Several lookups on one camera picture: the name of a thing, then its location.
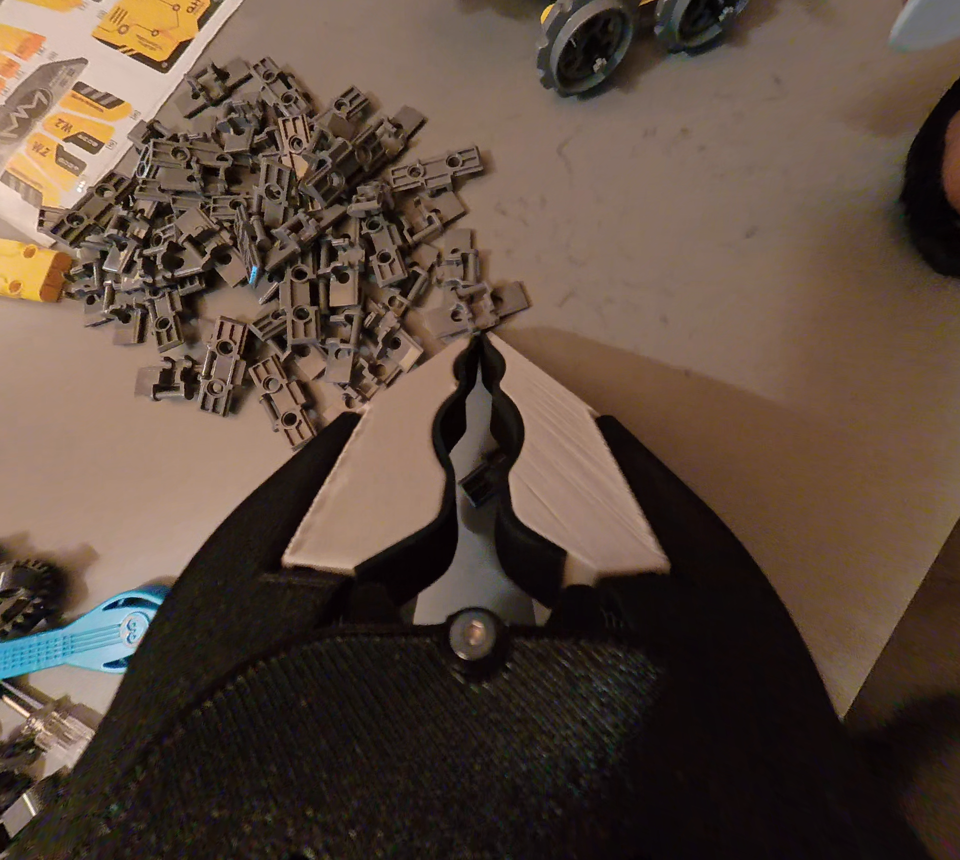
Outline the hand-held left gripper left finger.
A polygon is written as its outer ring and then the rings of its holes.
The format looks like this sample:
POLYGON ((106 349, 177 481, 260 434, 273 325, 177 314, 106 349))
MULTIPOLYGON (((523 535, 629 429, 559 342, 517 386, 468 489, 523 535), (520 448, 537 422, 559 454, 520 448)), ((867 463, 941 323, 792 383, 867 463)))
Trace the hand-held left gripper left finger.
POLYGON ((294 532, 284 566, 358 574, 440 516, 475 384, 471 344, 455 340, 372 400, 294 532))

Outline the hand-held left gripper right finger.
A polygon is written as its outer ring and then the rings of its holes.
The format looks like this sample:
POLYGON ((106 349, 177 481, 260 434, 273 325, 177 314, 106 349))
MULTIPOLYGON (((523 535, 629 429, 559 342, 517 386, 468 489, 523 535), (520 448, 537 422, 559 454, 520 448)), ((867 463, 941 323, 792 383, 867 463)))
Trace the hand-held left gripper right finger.
POLYGON ((507 464, 495 527, 507 576, 554 606, 568 586, 668 574, 595 410, 494 335, 484 338, 484 385, 507 464))

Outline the single grey track link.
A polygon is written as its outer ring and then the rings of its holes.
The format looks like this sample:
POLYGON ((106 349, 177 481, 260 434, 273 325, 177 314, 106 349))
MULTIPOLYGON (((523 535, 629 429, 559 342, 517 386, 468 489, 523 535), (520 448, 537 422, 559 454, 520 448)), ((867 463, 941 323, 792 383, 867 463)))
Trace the single grey track link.
POLYGON ((474 469, 462 477, 459 486, 474 508, 485 506, 498 495, 510 467, 510 458, 497 448, 486 453, 474 469))

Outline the pile of grey track links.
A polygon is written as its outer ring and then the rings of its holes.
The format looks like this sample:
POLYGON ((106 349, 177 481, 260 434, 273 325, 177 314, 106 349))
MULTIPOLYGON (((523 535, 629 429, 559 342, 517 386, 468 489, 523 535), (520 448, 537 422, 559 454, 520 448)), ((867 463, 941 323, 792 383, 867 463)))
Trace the pile of grey track links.
POLYGON ((136 126, 131 175, 107 173, 38 227, 73 252, 66 294, 120 345, 152 338, 161 361, 135 394, 227 417, 248 395, 292 450, 324 413, 360 411, 438 341, 530 308, 491 285, 458 193, 476 146, 401 163, 426 125, 376 116, 349 87, 325 108, 270 58, 208 64, 176 98, 182 128, 136 126))

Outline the blue brick separator tool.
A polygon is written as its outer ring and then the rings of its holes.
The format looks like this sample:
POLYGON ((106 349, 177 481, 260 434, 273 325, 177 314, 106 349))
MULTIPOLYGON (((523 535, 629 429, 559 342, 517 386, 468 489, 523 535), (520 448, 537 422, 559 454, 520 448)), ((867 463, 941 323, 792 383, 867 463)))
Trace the blue brick separator tool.
POLYGON ((127 590, 66 626, 3 643, 1 677, 61 665, 123 674, 170 589, 153 583, 127 590))

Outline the pile of toy brick parts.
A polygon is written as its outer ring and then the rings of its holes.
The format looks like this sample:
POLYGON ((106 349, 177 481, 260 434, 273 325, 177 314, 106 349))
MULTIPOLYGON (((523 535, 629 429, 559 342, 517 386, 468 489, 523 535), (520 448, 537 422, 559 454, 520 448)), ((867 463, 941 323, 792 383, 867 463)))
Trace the pile of toy brick parts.
MULTIPOLYGON (((42 632, 60 613, 66 578, 38 559, 1 564, 2 645, 42 632)), ((68 697, 48 698, 2 675, 2 712, 18 721, 2 733, 1 845, 6 858, 21 830, 59 796, 95 733, 97 716, 68 697)))

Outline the person's tan trousers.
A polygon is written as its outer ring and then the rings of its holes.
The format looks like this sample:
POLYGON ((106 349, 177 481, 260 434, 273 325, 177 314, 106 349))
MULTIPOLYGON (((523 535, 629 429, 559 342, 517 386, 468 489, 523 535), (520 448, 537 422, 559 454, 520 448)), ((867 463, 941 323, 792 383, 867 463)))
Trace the person's tan trousers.
POLYGON ((959 527, 955 526, 846 713, 862 732, 959 692, 959 527))

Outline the yellow toy brick panel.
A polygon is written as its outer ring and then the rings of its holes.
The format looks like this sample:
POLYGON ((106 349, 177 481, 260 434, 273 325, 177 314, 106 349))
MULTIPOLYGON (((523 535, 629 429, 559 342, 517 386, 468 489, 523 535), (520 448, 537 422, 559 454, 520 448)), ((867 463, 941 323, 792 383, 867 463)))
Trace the yellow toy brick panel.
POLYGON ((2 239, 1 295, 42 303, 58 302, 73 264, 66 253, 2 239))

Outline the yellow and black sticker sheet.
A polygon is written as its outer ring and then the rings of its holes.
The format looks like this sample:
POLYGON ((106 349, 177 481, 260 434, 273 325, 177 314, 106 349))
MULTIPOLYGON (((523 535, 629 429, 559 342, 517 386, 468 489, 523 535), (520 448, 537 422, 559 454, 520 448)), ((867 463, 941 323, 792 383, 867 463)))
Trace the yellow and black sticker sheet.
POLYGON ((2 222, 76 204, 243 2, 2 0, 2 222))

